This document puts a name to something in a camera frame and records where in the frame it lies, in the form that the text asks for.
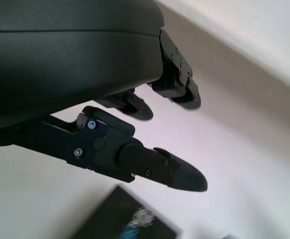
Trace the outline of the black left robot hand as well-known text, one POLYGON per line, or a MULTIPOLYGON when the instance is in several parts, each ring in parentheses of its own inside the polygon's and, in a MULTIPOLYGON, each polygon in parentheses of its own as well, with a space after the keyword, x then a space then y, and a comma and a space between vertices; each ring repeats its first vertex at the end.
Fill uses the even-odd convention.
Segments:
POLYGON ((204 175, 161 148, 148 149, 133 125, 153 113, 135 88, 186 110, 200 108, 192 69, 164 30, 152 0, 0 0, 0 146, 17 145, 124 182, 135 176, 205 192, 204 175), (73 122, 54 116, 86 106, 73 122))

